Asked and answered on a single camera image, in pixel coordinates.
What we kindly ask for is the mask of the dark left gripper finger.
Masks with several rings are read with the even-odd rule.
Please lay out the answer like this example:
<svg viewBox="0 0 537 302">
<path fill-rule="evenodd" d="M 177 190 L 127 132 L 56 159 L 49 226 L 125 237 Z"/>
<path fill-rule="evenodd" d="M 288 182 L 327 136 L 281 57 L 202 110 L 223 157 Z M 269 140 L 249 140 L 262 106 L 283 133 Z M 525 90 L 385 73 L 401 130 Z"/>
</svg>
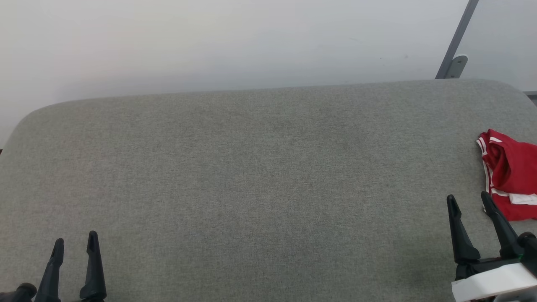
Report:
<svg viewBox="0 0 537 302">
<path fill-rule="evenodd" d="M 42 281 L 34 297 L 34 302 L 61 302 L 59 297 L 59 275 L 64 253 L 65 242 L 62 238 L 59 238 L 55 241 Z"/>
<path fill-rule="evenodd" d="M 90 231 L 89 233 L 86 252 L 88 254 L 86 283 L 79 291 L 79 298 L 83 302 L 103 302 L 107 297 L 107 291 L 102 267 L 102 255 L 96 231 Z"/>
</svg>

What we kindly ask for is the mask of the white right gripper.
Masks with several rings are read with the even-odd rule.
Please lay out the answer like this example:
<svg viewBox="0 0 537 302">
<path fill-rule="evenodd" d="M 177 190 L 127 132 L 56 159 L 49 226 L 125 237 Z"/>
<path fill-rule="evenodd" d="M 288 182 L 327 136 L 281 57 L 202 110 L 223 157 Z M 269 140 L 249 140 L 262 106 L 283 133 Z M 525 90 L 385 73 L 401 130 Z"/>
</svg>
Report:
<svg viewBox="0 0 537 302">
<path fill-rule="evenodd" d="M 446 202 L 457 264 L 455 281 L 451 283 L 455 302 L 537 302 L 537 257 L 481 261 L 481 254 L 468 237 L 454 195 L 448 195 Z M 489 193 L 482 192 L 482 204 L 493 222 L 501 247 L 500 257 L 520 258 L 524 249 L 518 244 L 518 235 Z"/>
</svg>

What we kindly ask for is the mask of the red and white garment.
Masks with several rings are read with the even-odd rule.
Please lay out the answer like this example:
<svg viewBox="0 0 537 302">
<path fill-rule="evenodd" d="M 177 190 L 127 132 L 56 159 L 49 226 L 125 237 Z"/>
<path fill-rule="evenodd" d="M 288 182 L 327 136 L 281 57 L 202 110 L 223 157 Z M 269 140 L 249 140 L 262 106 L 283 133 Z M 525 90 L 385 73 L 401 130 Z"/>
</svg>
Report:
<svg viewBox="0 0 537 302">
<path fill-rule="evenodd" d="M 508 221 L 537 220 L 537 145 L 489 129 L 476 140 L 485 191 Z"/>
</svg>

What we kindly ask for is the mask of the grey fabric sofa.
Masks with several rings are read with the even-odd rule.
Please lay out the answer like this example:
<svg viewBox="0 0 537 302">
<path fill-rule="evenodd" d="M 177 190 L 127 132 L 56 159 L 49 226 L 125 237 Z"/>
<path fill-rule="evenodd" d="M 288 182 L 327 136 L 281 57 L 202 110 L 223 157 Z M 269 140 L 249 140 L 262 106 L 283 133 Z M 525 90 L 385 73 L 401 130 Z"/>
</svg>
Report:
<svg viewBox="0 0 537 302">
<path fill-rule="evenodd" d="M 74 302 L 96 231 L 106 302 L 451 302 L 448 195 L 481 256 L 499 252 L 488 129 L 537 145 L 537 106 L 429 80 L 43 107 L 0 155 L 0 292 L 39 286 L 62 238 Z"/>
</svg>

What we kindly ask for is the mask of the grey metal bracket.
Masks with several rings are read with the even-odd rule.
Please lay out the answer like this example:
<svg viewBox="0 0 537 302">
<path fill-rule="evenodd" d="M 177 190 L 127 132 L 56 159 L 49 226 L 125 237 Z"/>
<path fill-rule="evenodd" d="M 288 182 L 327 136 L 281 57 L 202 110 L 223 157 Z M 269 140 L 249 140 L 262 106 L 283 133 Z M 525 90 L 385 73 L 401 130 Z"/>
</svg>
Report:
<svg viewBox="0 0 537 302">
<path fill-rule="evenodd" d="M 465 54 L 458 55 L 451 60 L 448 66 L 447 72 L 444 75 L 444 79 L 456 79 L 460 78 L 464 67 L 468 63 L 468 56 Z"/>
</svg>

